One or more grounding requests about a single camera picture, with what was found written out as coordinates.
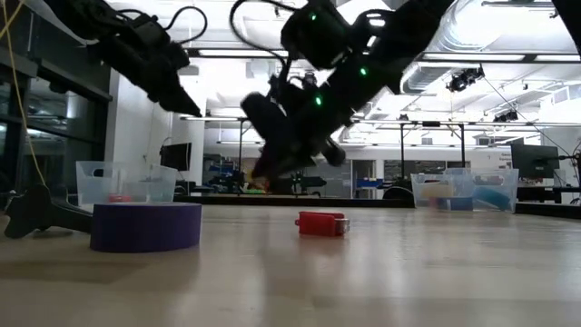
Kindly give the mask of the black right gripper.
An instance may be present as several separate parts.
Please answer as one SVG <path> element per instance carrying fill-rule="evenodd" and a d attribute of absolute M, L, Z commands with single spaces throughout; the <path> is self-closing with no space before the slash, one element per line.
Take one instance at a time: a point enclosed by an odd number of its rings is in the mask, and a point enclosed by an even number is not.
<path fill-rule="evenodd" d="M 342 165 L 346 153 L 331 135 L 350 123 L 358 106 L 358 79 L 336 74 L 320 86 L 277 81 L 267 95 L 248 94 L 241 109 L 264 141 L 252 178 L 313 166 L 318 155 Z"/>

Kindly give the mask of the long ceiling light bar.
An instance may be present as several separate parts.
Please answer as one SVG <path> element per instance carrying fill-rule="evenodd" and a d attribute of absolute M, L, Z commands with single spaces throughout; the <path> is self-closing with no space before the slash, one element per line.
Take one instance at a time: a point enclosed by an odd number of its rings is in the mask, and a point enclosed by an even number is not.
<path fill-rule="evenodd" d="M 190 57 L 210 58 L 283 58 L 288 56 L 284 50 L 274 50 L 271 54 L 263 50 L 222 49 L 222 48 L 187 48 Z M 497 63 L 519 62 L 525 64 L 581 64 L 579 54 L 503 54 L 503 53 L 440 53 L 422 52 L 415 57 L 418 62 L 454 62 L 454 63 Z"/>

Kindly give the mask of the light blue tape roll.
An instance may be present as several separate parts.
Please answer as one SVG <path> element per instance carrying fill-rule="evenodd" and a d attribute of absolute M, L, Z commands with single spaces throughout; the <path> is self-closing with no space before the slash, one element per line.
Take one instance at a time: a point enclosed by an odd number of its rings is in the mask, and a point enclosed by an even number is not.
<path fill-rule="evenodd" d="M 497 190 L 479 186 L 475 189 L 473 197 L 478 203 L 485 204 L 500 211 L 512 210 L 510 198 Z"/>

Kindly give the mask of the clear plastic bin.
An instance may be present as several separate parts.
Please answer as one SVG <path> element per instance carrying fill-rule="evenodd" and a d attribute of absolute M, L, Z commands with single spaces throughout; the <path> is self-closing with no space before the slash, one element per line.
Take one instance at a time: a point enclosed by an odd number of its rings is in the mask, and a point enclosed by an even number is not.
<path fill-rule="evenodd" d="M 95 204 L 109 203 L 110 194 L 131 195 L 130 203 L 171 203 L 177 174 L 157 164 L 79 161 L 78 205 L 92 211 Z"/>
<path fill-rule="evenodd" d="M 416 208 L 438 210 L 434 205 L 434 199 L 422 198 L 420 190 L 423 184 L 440 183 L 454 187 L 454 195 L 451 197 L 472 197 L 474 211 L 481 212 L 506 212 L 513 213 L 517 204 L 518 169 L 485 169 L 485 168 L 449 168 L 441 174 L 412 174 L 411 184 Z M 511 200 L 511 211 L 500 211 L 485 204 L 478 203 L 473 193 L 479 186 L 488 187 L 507 195 Z"/>

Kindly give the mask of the silver ventilation duct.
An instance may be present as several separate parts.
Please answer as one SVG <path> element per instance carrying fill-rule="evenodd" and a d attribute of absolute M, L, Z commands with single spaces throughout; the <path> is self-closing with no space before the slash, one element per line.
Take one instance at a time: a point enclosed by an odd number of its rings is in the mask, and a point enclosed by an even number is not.
<path fill-rule="evenodd" d="M 486 0 L 454 0 L 440 19 L 439 27 L 425 51 L 404 71 L 400 82 L 403 94 L 421 94 L 451 69 L 463 66 L 462 54 L 484 50 L 496 41 L 501 32 L 493 27 L 485 31 L 491 18 Z"/>

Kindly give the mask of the black dome-shaped object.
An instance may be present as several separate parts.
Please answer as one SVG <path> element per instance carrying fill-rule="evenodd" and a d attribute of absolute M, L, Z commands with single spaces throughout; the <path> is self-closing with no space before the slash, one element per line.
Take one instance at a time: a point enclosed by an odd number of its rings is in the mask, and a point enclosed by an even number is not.
<path fill-rule="evenodd" d="M 401 200 L 412 201 L 414 199 L 413 192 L 410 189 L 400 186 L 391 186 L 384 190 L 383 200 Z"/>

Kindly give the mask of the purple tape roll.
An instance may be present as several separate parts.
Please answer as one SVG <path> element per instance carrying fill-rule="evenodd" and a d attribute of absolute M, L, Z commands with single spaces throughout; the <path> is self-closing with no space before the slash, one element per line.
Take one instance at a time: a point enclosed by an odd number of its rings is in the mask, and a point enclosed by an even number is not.
<path fill-rule="evenodd" d="M 156 253 L 199 244 L 198 203 L 105 203 L 94 206 L 90 248 L 103 253 Z"/>

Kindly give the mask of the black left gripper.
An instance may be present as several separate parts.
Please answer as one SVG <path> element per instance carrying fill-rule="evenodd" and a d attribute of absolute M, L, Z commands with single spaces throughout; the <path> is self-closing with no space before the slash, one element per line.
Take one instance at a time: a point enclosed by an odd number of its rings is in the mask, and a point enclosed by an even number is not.
<path fill-rule="evenodd" d="M 164 47 L 144 47 L 131 36 L 129 27 L 105 28 L 96 35 L 98 42 L 91 49 L 163 110 L 201 116 L 200 107 L 179 80 L 178 71 L 189 64 L 182 46 L 171 40 Z"/>

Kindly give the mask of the black monitor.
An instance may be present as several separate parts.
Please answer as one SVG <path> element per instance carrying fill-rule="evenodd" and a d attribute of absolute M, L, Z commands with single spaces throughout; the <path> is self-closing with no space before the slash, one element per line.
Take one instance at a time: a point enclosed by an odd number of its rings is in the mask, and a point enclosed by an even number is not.
<path fill-rule="evenodd" d="M 192 144 L 172 144 L 161 147 L 161 165 L 186 172 L 190 169 Z"/>
<path fill-rule="evenodd" d="M 511 155 L 512 167 L 518 169 L 520 178 L 550 179 L 559 168 L 555 146 L 512 144 Z"/>

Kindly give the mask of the dark blue tape roll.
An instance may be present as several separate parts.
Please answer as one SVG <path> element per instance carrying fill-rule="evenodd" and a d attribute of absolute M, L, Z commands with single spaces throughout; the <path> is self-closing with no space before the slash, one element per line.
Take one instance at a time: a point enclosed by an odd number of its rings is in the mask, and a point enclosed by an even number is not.
<path fill-rule="evenodd" d="M 473 211 L 472 197 L 436 197 L 434 205 L 439 210 L 445 211 Z"/>

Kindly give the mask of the black background station frame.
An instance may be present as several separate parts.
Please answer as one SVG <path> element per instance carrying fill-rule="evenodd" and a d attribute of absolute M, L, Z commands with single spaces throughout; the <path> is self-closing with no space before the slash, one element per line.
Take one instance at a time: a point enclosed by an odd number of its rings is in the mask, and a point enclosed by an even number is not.
<path fill-rule="evenodd" d="M 243 129 L 244 123 L 249 121 L 246 117 L 220 117 L 220 116 L 204 116 L 204 117 L 195 117 L 192 115 L 181 115 L 180 120 L 183 121 L 194 121 L 194 122 L 238 122 L 240 124 L 239 128 L 239 139 L 237 145 L 239 145 L 239 152 L 238 152 L 238 170 L 237 170 L 237 194 L 242 194 L 242 187 L 244 183 L 244 178 L 242 176 L 241 170 L 241 160 L 242 160 L 242 143 L 243 143 L 243 135 L 245 134 L 245 130 Z"/>
<path fill-rule="evenodd" d="M 377 134 L 369 140 L 351 143 L 350 160 L 374 161 L 383 173 L 386 161 L 399 161 L 400 174 L 406 175 L 406 161 L 467 161 L 468 122 L 378 121 Z"/>

